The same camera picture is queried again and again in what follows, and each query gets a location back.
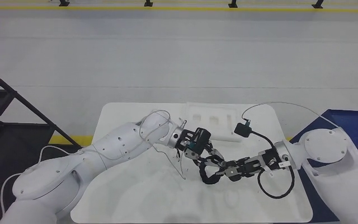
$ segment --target blue mat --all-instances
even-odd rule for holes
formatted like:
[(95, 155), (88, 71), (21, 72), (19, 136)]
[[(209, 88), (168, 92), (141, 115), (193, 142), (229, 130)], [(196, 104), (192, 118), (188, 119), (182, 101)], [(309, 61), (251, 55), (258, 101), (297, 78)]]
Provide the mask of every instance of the blue mat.
[[(358, 111), (327, 110), (322, 114), (322, 116), (342, 127), (351, 137), (356, 147), (358, 147)], [(322, 118), (317, 118), (314, 122), (310, 123), (305, 129), (303, 129), (298, 135), (296, 135), (290, 142), (298, 142), (304, 133), (318, 128), (334, 129), (335, 127)], [(319, 162), (311, 162), (311, 164), (315, 167), (322, 165)], [(310, 223), (339, 221), (335, 214), (333, 214), (333, 212), (321, 200), (306, 172), (301, 169), (298, 171), (298, 173), (301, 177), (304, 189), (307, 193), (313, 210), (313, 218)]]

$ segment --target white robotic arm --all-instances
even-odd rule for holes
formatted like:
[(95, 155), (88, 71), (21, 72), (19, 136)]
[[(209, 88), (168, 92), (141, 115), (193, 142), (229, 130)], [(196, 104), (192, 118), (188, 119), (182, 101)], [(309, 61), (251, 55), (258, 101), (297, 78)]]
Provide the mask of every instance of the white robotic arm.
[(140, 122), (126, 123), (112, 130), (73, 155), (28, 168), (15, 181), (16, 201), (0, 223), (56, 223), (74, 208), (98, 174), (136, 158), (154, 143), (173, 148), (180, 130), (170, 120), (169, 113), (157, 110)]
[[(254, 157), (225, 161), (213, 148), (209, 140), (210, 132), (202, 128), (197, 128), (195, 132), (183, 129), (170, 120), (166, 111), (154, 111), (137, 123), (126, 123), (114, 129), (73, 155), (39, 162), (28, 168), (15, 181), (13, 193), (17, 199), (0, 224), (56, 223), (58, 218), (74, 208), (97, 175), (139, 156), (155, 143), (176, 148), (192, 159), (199, 167), (205, 184), (215, 184), (224, 175), (231, 181), (238, 181), (258, 174), (260, 188), (275, 199), (287, 196), (294, 187), (294, 181), (285, 194), (273, 196), (263, 189), (261, 174), (288, 168), (294, 180), (293, 169), (302, 166), (336, 216), (343, 223), (358, 223), (355, 209), (358, 204), (358, 197), (355, 197), (358, 181), (352, 178), (358, 176), (358, 151), (344, 130), (313, 130), (303, 135), (298, 144), (285, 140), (273, 144), (265, 136), (252, 131), (249, 121), (245, 125), (239, 123), (234, 132), (243, 137), (249, 134), (262, 137), (271, 148)], [(209, 157), (201, 157), (204, 150)], [(329, 165), (314, 169), (307, 161), (309, 158)], [(207, 177), (206, 166), (216, 166), (219, 170)]]

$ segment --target yellow floor stripe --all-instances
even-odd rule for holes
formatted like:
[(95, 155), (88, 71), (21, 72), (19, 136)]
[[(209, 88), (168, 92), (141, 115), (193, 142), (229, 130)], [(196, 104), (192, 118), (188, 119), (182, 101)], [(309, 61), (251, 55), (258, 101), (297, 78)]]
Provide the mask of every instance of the yellow floor stripe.
[[(81, 146), (89, 146), (92, 144), (93, 136), (70, 136), (73, 140), (75, 140)], [(50, 144), (71, 144), (67, 139), (63, 136), (52, 136)]]
[(211, 8), (211, 7), (142, 7), (142, 6), (0, 6), (0, 10), (162, 10), (162, 11), (248, 11), (248, 12), (350, 12), (358, 9), (334, 8)]

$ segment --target concrete floor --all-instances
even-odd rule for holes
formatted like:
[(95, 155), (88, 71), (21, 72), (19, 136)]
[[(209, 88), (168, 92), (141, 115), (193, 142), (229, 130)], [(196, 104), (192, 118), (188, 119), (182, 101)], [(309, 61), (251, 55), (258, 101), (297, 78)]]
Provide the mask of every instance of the concrete floor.
[[(80, 136), (108, 102), (357, 110), (357, 36), (355, 13), (0, 11), (0, 74)], [(287, 137), (315, 119), (273, 107)], [(17, 103), (1, 119), (41, 122)]]

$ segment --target metal bar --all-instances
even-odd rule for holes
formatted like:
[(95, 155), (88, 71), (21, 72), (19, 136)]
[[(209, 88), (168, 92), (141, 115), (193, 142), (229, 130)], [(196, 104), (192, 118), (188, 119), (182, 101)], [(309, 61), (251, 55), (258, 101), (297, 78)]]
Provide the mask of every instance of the metal bar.
[(51, 127), (53, 127), (58, 133), (60, 133), (65, 139), (67, 139), (74, 146), (81, 146), (73, 140), (70, 136), (68, 136), (63, 130), (57, 127), (50, 119), (48, 119), (43, 113), (41, 113), (36, 107), (34, 107), (30, 102), (28, 102), (25, 98), (23, 98), (16, 90), (11, 88), (4, 80), (0, 79), (0, 86), (4, 88), (9, 94), (12, 94), (18, 101), (24, 104), (27, 108), (29, 108), (34, 114), (39, 116), (44, 122), (48, 123)]
[(60, 0), (60, 5), (59, 6), (68, 6), (69, 2), (66, 2), (66, 0)]
[(151, 6), (153, 6), (153, 2), (150, 2), (150, 0), (145, 0), (144, 6), (145, 7), (151, 7)]
[(229, 3), (229, 8), (237, 8), (236, 0), (231, 0), (231, 3)]
[(323, 8), (322, 7), (323, 0), (318, 0), (316, 4), (313, 4), (313, 8)]

